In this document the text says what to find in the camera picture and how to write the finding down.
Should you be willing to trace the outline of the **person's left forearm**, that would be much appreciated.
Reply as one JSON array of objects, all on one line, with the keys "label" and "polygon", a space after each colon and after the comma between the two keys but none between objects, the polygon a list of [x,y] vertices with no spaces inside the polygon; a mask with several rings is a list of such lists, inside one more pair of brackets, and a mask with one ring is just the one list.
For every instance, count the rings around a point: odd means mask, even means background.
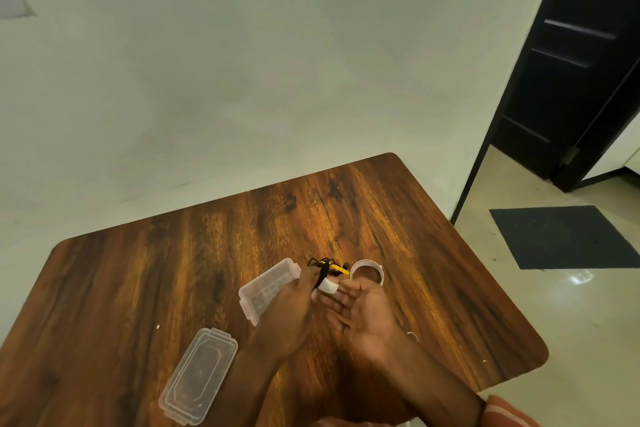
[{"label": "person's left forearm", "polygon": [[248,342],[236,355],[210,409],[212,427],[256,427],[269,386],[300,345]]}]

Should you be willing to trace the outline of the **person's right forearm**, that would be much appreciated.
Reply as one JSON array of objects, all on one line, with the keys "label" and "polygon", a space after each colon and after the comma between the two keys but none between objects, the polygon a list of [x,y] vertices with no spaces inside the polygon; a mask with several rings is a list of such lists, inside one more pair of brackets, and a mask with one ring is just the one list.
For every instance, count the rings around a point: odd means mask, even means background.
[{"label": "person's right forearm", "polygon": [[372,361],[427,427],[479,427],[486,402],[407,334],[375,339]]}]

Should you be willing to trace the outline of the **white tape piece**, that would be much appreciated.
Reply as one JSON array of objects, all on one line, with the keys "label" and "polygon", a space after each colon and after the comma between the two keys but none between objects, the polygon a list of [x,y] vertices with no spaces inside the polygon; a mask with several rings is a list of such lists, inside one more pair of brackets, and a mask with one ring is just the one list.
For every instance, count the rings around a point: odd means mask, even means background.
[{"label": "white tape piece", "polygon": [[318,282],[315,286],[314,291],[312,292],[311,298],[312,300],[316,299],[320,293],[334,295],[339,291],[339,284],[330,280],[329,277],[324,277],[322,280]]}]

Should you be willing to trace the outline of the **black door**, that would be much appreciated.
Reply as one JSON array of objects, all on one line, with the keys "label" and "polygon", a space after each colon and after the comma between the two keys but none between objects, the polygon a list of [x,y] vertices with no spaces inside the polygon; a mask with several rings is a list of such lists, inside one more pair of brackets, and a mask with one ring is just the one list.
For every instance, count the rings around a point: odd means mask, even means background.
[{"label": "black door", "polygon": [[640,58],[640,0],[543,0],[492,145],[542,180]]}]

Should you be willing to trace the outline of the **orange striped sleeve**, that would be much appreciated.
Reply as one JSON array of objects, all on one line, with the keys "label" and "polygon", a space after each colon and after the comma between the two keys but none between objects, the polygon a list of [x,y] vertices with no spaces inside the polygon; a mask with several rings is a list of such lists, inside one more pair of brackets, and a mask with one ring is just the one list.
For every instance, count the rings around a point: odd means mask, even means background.
[{"label": "orange striped sleeve", "polygon": [[541,427],[533,418],[519,411],[499,396],[491,395],[479,427]]}]

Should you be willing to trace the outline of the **person's right hand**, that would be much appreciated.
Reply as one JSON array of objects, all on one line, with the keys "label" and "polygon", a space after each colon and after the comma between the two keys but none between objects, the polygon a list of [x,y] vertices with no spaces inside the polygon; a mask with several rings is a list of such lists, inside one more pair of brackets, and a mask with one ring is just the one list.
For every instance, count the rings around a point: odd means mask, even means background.
[{"label": "person's right hand", "polygon": [[316,302],[326,309],[330,324],[368,360],[388,366],[394,348],[407,336],[396,321],[383,287],[376,284],[376,289],[368,293],[348,295],[341,291],[342,282],[336,294],[320,293]]}]

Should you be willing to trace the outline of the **person's left hand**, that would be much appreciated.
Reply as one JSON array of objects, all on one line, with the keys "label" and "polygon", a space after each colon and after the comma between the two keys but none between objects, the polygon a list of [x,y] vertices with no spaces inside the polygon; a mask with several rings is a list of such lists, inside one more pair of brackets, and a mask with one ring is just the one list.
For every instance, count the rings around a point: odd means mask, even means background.
[{"label": "person's left hand", "polygon": [[250,336],[251,347],[269,364],[281,364],[301,347],[308,336],[312,302],[295,303],[298,279],[282,287]]}]

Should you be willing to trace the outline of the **dark grey floor mat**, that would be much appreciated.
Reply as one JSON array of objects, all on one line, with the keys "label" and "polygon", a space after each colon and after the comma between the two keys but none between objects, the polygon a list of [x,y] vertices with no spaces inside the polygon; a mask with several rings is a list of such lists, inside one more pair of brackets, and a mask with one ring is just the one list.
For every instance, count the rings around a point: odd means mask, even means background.
[{"label": "dark grey floor mat", "polygon": [[490,213],[520,269],[640,269],[640,253],[596,206]]}]

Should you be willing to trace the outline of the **clear plastic box lid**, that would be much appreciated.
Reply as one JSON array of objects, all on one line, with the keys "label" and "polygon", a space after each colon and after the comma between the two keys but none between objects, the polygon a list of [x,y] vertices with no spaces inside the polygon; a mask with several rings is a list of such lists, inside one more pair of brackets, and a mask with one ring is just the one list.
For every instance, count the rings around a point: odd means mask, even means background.
[{"label": "clear plastic box lid", "polygon": [[201,424],[237,349],[230,334],[216,328],[199,330],[161,393],[164,415],[182,426]]}]

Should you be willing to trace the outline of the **clear plastic storage box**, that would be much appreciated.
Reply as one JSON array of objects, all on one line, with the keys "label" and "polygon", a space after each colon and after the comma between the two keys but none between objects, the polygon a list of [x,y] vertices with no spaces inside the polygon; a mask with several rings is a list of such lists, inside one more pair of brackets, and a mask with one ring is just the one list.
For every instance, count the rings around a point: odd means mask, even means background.
[{"label": "clear plastic storage box", "polygon": [[300,274],[300,266],[286,258],[239,289],[239,304],[253,326],[257,326],[262,314],[282,287],[298,279]]}]

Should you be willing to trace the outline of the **clear adhesive tape roll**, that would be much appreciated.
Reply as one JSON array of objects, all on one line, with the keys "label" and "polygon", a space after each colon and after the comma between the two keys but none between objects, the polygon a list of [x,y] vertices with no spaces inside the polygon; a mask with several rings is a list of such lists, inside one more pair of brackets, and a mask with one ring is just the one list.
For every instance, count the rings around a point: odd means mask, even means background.
[{"label": "clear adhesive tape roll", "polygon": [[350,277],[367,278],[375,284],[382,286],[385,281],[385,272],[383,267],[372,260],[363,259],[355,262],[350,269]]}]

